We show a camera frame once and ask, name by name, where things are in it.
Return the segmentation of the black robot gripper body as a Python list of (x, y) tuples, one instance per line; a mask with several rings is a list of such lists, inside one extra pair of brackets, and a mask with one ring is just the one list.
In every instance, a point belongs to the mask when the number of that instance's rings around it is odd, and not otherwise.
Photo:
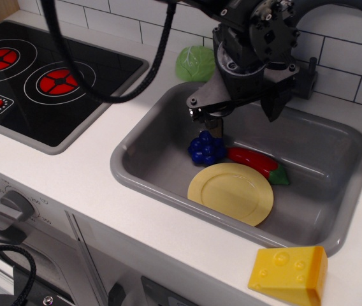
[(299, 34), (286, 24), (252, 24), (244, 31), (218, 25), (213, 30), (215, 71), (187, 106), (225, 117), (260, 101), (269, 87), (290, 87), (293, 95), (300, 69), (291, 50)]

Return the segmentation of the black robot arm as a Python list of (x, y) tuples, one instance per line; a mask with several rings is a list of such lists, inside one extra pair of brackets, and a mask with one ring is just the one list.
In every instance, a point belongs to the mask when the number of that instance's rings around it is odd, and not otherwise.
[(291, 50), (298, 30), (292, 1), (188, 1), (219, 22), (213, 29), (215, 70), (210, 80), (187, 98), (192, 119), (212, 136), (223, 136), (223, 117), (242, 105), (260, 101), (269, 121), (292, 98), (299, 72)]

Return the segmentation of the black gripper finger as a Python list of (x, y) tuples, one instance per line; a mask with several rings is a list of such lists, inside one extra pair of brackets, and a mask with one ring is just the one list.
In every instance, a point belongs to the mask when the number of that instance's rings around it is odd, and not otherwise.
[(263, 90), (261, 96), (261, 108), (270, 122), (278, 119), (285, 105), (292, 98), (292, 88), (290, 87), (269, 87)]
[(202, 110), (201, 108), (189, 109), (189, 115), (193, 121), (204, 124), (206, 130), (215, 138), (223, 137), (223, 119)]

